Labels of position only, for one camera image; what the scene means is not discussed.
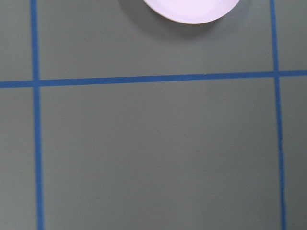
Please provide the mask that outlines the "pink plate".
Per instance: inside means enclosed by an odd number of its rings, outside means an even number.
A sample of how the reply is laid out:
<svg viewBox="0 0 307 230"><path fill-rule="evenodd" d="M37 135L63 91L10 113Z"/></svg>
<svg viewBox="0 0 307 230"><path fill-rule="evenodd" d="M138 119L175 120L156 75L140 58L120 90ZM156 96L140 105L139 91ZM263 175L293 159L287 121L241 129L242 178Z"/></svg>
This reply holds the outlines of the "pink plate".
<svg viewBox="0 0 307 230"><path fill-rule="evenodd" d="M145 3L174 22L203 24L225 16L239 0L146 0Z"/></svg>

